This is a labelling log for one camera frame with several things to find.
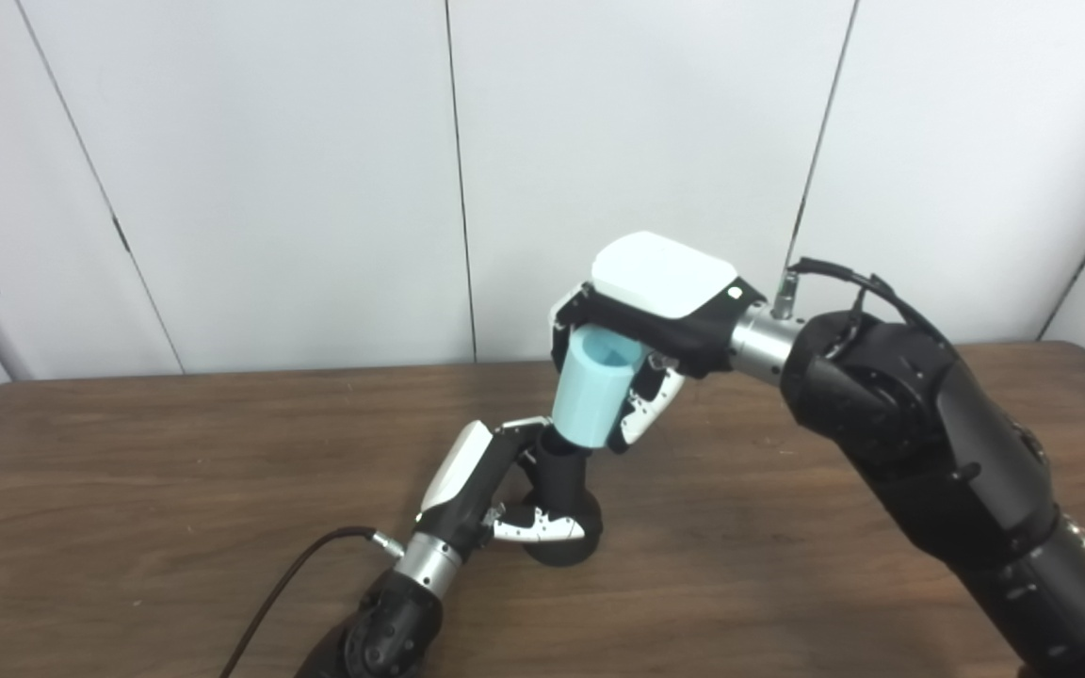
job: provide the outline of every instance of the wooden table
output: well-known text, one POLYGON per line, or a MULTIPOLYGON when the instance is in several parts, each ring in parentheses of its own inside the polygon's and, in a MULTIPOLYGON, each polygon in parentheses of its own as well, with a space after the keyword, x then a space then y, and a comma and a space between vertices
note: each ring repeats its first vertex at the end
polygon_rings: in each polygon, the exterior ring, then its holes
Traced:
MULTIPOLYGON (((1085 353, 966 348, 1046 444, 1085 524, 1085 353)), ((406 536, 471 419, 550 411, 550 366, 488 364, 0 386, 0 677, 215 675, 320 533, 406 536)), ((1010 678, 1017 661, 946 568, 892 526, 774 389, 691 382, 589 484, 607 533, 550 570, 494 545, 446 599, 431 677, 1010 678)), ((521 497, 525 479, 507 482, 521 497)), ((388 565, 310 560, 237 675, 285 677, 388 565)))

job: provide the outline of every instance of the black stand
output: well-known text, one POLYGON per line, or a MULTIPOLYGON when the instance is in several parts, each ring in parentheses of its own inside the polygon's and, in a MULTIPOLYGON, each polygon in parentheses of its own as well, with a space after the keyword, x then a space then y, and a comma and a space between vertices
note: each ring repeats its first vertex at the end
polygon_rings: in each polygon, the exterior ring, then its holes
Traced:
POLYGON ((585 488, 585 471, 591 450, 574 446, 548 425, 534 443, 534 463, 525 468, 534 490, 524 503, 539 507, 554 517, 572 517, 585 530, 585 538, 570 541, 539 541, 526 545, 525 552, 542 565, 566 567, 584 562, 602 539, 602 507, 585 488))

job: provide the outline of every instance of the cable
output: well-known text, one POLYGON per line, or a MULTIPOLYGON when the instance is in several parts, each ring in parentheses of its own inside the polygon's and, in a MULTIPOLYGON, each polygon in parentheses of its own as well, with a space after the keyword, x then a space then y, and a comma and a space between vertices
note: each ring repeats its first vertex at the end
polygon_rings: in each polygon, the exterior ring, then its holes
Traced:
POLYGON ((927 334, 935 340, 935 343, 943 346, 948 353, 957 355, 956 347, 953 347, 953 343, 948 342, 946 335, 944 335, 934 324, 929 322, 923 315, 916 310, 916 306, 907 304, 902 297, 896 295, 895 290, 885 282, 878 278, 877 274, 871 274, 869 278, 865 278, 863 274, 857 274, 855 271, 847 267, 841 267, 840 265, 832 265, 830 261, 812 259, 810 257, 802 257, 795 265, 789 267, 789 270, 793 273, 799 274, 825 274, 827 278, 834 278, 837 280, 843 280, 843 282, 851 282, 857 284, 861 289, 873 293, 875 296, 880 297, 880 299, 885 300, 886 304, 895 306, 895 310, 898 311, 904 321, 908 324, 914 324, 920 327, 921 330, 926 331, 927 334))
POLYGON ((288 567, 288 572, 284 572, 282 579, 279 584, 275 585, 271 589, 270 596, 267 596, 267 600, 263 601, 261 606, 258 609, 258 613, 254 614, 254 621, 250 622, 250 626, 246 627, 245 634, 241 635, 241 640, 238 640, 237 649, 233 649, 232 656, 229 656, 229 661, 225 664, 225 669, 220 670, 220 678, 229 678, 232 675, 232 670, 237 668, 238 661, 241 661, 242 653, 245 653, 246 645, 250 644, 250 640, 254 638, 254 632, 258 631, 258 625, 261 624, 264 617, 270 612, 271 605, 275 605, 276 598, 283 592, 283 589, 288 588, 288 583, 292 580, 292 576, 296 576, 296 572, 304 567, 304 563, 307 562, 309 558, 312 558, 314 553, 317 553, 321 546, 326 546, 329 541, 334 539, 340 539, 343 537, 362 537, 370 540, 374 537, 374 527, 343 527, 340 529, 334 529, 334 532, 329 532, 328 535, 320 537, 318 540, 312 541, 312 546, 304 549, 304 553, 301 553, 301 558, 296 559, 296 562, 292 563, 292 566, 288 567))

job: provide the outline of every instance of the light blue cup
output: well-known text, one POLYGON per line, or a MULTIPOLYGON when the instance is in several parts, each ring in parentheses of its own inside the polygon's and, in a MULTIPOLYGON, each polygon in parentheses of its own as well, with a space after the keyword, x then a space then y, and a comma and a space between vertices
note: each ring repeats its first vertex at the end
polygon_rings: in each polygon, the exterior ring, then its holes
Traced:
POLYGON ((605 446, 644 357, 642 344, 603 327, 573 332, 551 410, 556 430, 577 446, 605 446))

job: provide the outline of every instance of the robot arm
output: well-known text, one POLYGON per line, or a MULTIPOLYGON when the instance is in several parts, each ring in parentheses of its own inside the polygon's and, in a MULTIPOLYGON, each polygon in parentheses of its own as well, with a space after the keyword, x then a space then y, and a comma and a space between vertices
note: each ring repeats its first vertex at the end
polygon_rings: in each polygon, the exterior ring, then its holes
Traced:
MULTIPOLYGON (((593 280, 556 314, 560 368, 565 332, 585 322, 647 344, 679 374, 736 370, 778 386, 796 422, 840 447, 911 543, 957 575, 1034 674, 1085 677, 1085 532, 1056 506, 1032 434, 882 279, 803 259, 769 305, 726 263, 634 234, 603 250, 593 280), (857 284, 856 304, 793 320, 800 274, 857 284), (866 295, 895 306, 903 322, 863 311, 866 295)), ((622 419, 636 438, 653 420, 628 425, 637 412, 628 402, 622 419)))

